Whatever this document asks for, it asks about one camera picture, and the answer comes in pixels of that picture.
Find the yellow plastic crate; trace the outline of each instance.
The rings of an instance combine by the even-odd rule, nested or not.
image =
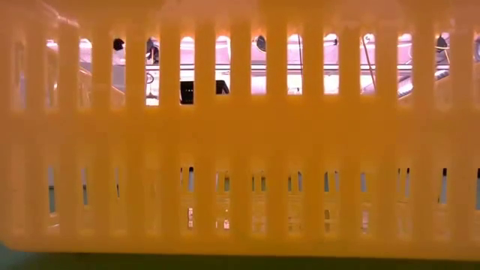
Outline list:
[[[474,0],[2,1],[0,239],[23,251],[477,260],[479,11]],[[450,99],[437,106],[432,48],[444,30],[451,76],[442,92]],[[268,39],[267,91],[254,96],[251,38],[260,32]],[[340,41],[338,95],[322,88],[329,32]],[[412,32],[415,59],[405,104],[396,92],[403,32]],[[294,96],[286,90],[292,33],[301,33],[304,59],[303,92]],[[376,36],[373,95],[359,91],[365,33]],[[186,35],[196,50],[192,106],[178,100]],[[228,95],[212,91],[219,35],[231,38]],[[112,87],[115,36],[127,41],[124,97]],[[145,105],[149,36],[160,38],[153,107]],[[91,85],[79,73],[80,37],[93,44]],[[50,38],[58,40],[59,81],[47,108]],[[18,42],[24,105],[14,85]],[[90,96],[76,91],[89,87]],[[398,182],[407,168],[405,198]],[[442,168],[446,204],[437,202]]]

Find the floor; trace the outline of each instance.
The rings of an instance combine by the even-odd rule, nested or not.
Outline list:
[[[0,244],[0,269],[480,269],[480,262],[399,259],[22,253]]]

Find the orange plastic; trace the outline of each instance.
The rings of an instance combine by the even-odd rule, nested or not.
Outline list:
[[[0,239],[24,251],[477,260],[480,118],[472,41],[479,4],[2,1]],[[432,48],[443,29],[451,33],[448,106],[434,98]],[[268,39],[267,94],[252,96],[251,41],[261,31]],[[322,89],[327,32],[339,35],[338,95]],[[396,91],[403,32],[413,35],[415,90],[408,106]],[[304,42],[304,87],[290,96],[292,33]],[[359,91],[365,33],[376,35],[374,95]],[[186,35],[196,49],[192,106],[181,106],[178,93]],[[228,95],[213,91],[219,35],[231,37]],[[114,36],[127,41],[121,106],[112,102]],[[160,38],[160,106],[153,107],[145,105],[149,36]],[[80,37],[93,44],[87,108],[76,91]],[[58,105],[48,108],[47,38],[60,48]],[[14,85],[16,42],[26,51],[25,106]],[[55,213],[49,213],[49,167]],[[88,169],[88,205],[82,168]],[[405,182],[407,168],[411,196],[405,198],[398,182]],[[439,204],[443,168],[448,199]]]

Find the dark surface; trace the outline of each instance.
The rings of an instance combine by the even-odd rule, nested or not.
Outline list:
[[[480,263],[396,259],[22,253],[13,252],[0,245],[0,269],[480,269]]]

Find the plastic crate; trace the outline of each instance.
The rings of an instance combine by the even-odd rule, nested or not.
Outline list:
[[[478,1],[446,0],[2,1],[0,239],[23,251],[477,260],[478,11]],[[451,33],[445,106],[434,83],[439,31]],[[267,92],[251,95],[260,32]],[[329,32],[339,37],[337,95],[322,87]],[[415,87],[406,104],[396,91],[404,32]],[[287,94],[292,33],[303,38],[300,95]],[[359,91],[366,33],[376,38],[371,95]],[[195,39],[193,105],[179,103],[185,35]],[[227,95],[215,94],[218,35],[231,38]],[[127,42],[124,101],[112,88],[118,36]],[[159,106],[145,105],[150,36],[160,39]],[[90,96],[76,91],[88,87],[78,86],[80,37],[93,46]],[[58,100],[47,106],[51,38]],[[14,83],[19,42],[24,102]]]

